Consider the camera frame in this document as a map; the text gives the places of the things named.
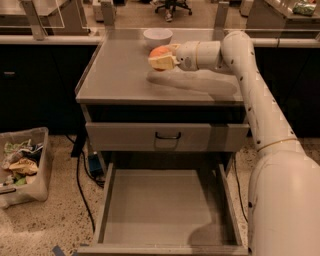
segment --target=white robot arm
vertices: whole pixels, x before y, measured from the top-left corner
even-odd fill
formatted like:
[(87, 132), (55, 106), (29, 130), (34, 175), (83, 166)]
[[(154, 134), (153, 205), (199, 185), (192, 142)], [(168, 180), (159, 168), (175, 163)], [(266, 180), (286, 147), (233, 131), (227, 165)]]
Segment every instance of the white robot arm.
[(256, 65), (250, 37), (187, 42), (175, 52), (185, 71), (228, 67), (237, 77), (260, 160), (249, 184), (248, 254), (319, 256), (320, 167), (309, 158)]

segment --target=cabinet top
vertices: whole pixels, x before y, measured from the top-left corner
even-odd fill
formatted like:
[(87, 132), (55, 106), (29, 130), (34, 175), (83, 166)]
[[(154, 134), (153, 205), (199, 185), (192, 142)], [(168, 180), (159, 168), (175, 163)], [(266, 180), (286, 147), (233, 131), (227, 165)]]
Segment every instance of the cabinet top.
[[(82, 104), (216, 105), (242, 103), (233, 75), (200, 70), (154, 71), (145, 29), (109, 30), (77, 86)], [(212, 29), (172, 29), (171, 43), (210, 41)]]

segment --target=speckled floor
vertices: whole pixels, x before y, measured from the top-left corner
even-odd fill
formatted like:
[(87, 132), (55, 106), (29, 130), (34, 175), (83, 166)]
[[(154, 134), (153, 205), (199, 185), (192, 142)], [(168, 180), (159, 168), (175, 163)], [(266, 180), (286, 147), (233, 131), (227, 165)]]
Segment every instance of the speckled floor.
[[(72, 143), (65, 136), (50, 136), (53, 166), (49, 197), (45, 202), (29, 202), (0, 210), (0, 255), (73, 255), (81, 244), (90, 244), (92, 226), (76, 182), (77, 159), (71, 158)], [(320, 163), (320, 139), (301, 139), (307, 152)], [(247, 190), (251, 171), (257, 161), (251, 138), (236, 154), (236, 169), (241, 197), (247, 212)], [(102, 200), (103, 189), (93, 183), (80, 164), (80, 184), (94, 220)], [(234, 168), (228, 184), (243, 245), (247, 246), (247, 223), (243, 217)]]

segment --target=office chair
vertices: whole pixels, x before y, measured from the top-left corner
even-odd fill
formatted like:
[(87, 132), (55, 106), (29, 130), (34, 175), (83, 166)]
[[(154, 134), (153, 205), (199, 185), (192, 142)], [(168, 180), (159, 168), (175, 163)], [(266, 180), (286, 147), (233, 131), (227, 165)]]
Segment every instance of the office chair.
[[(165, 0), (165, 1), (169, 1), (170, 2), (170, 6), (172, 6), (172, 15), (173, 13), (176, 11), (176, 7), (180, 7), (182, 9), (186, 9), (189, 10), (189, 15), (192, 15), (192, 10), (191, 8), (189, 8), (189, 6), (187, 5), (187, 0)], [(165, 4), (158, 6), (154, 12), (158, 13), (159, 9), (161, 8), (165, 8)]]

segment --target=drawer handle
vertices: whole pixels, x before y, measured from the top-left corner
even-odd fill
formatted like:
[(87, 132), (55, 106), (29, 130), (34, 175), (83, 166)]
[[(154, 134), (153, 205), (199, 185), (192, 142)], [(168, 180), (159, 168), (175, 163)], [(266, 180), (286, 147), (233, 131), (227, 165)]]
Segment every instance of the drawer handle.
[(181, 132), (179, 132), (177, 136), (160, 136), (159, 133), (156, 132), (156, 138), (160, 140), (178, 140), (181, 138)]
[(9, 193), (14, 193), (14, 192), (16, 192), (16, 189), (15, 189), (15, 188), (1, 189), (1, 190), (0, 190), (0, 195), (9, 194)]

